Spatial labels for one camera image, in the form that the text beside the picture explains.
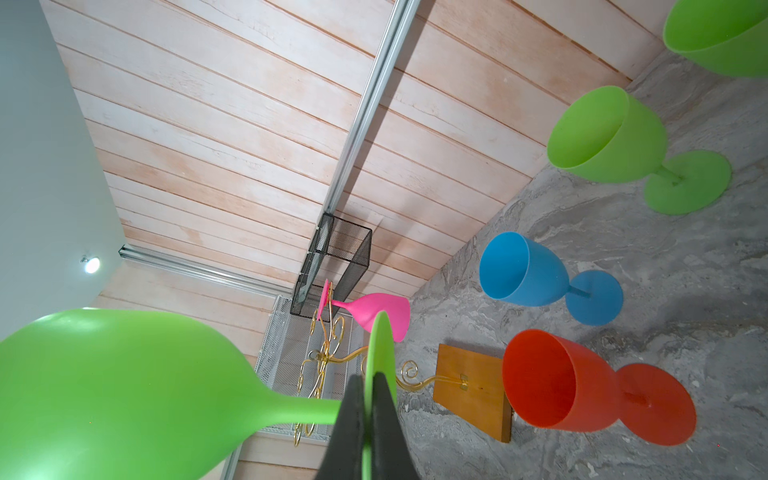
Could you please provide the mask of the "red wine glass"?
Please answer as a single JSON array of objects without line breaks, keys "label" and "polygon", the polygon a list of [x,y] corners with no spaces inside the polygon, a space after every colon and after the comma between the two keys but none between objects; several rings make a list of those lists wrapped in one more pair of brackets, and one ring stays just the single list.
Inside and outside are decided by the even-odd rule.
[{"label": "red wine glass", "polygon": [[641,439],[662,446],[685,443],[697,413],[683,385],[644,363],[613,369],[588,348],[542,330],[517,334],[502,360],[512,409],[544,429],[595,432],[622,422]]}]

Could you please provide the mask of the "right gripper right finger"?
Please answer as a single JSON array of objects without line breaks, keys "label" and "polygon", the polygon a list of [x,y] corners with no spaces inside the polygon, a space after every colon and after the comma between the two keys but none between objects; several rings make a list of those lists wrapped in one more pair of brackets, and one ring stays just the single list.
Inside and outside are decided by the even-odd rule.
[{"label": "right gripper right finger", "polygon": [[384,373],[373,376],[371,474],[380,480],[419,480]]}]

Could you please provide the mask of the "blue wine glass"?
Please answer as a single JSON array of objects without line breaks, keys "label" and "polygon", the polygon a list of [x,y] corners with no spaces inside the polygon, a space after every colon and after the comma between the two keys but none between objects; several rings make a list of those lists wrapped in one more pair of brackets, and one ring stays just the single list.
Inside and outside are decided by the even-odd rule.
[{"label": "blue wine glass", "polygon": [[555,253],[517,232],[501,233],[489,242],[478,278],[483,292],[494,300],[542,307],[564,299],[572,317],[590,326],[612,322],[624,302],[613,275],[589,270],[571,278]]}]

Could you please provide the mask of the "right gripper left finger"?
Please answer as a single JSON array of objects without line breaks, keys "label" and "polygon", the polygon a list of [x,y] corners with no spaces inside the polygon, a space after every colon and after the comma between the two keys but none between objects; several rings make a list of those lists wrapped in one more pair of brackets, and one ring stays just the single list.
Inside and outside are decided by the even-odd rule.
[{"label": "right gripper left finger", "polygon": [[364,380],[353,375],[345,389],[337,421],[315,480],[362,478]]}]

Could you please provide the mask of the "green wine glass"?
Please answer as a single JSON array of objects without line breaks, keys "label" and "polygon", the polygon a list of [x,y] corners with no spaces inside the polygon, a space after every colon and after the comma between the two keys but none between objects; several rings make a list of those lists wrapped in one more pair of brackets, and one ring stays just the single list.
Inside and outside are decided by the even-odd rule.
[{"label": "green wine glass", "polygon": [[189,317],[68,310],[1,343],[1,475],[199,479],[256,432],[332,425],[340,408],[270,389]]},{"label": "green wine glass", "polygon": [[766,0],[679,0],[663,41],[672,52],[720,75],[767,76]]},{"label": "green wine glass", "polygon": [[667,158],[667,131],[650,108],[617,86],[576,100],[551,133],[547,157],[556,168],[598,183],[645,178],[647,206],[684,215],[718,200],[732,176],[722,154],[693,150]]}]

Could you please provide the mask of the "pink wine glass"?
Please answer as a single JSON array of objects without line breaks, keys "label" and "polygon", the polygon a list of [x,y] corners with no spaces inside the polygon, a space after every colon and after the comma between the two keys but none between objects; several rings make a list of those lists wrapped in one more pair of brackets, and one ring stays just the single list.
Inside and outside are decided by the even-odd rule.
[{"label": "pink wine glass", "polygon": [[407,298],[385,293],[364,295],[351,302],[332,299],[332,283],[324,281],[319,308],[326,304],[346,310],[352,318],[367,332],[371,333],[376,316],[385,312],[389,318],[393,339],[402,342],[408,332],[411,319],[411,306]]}]

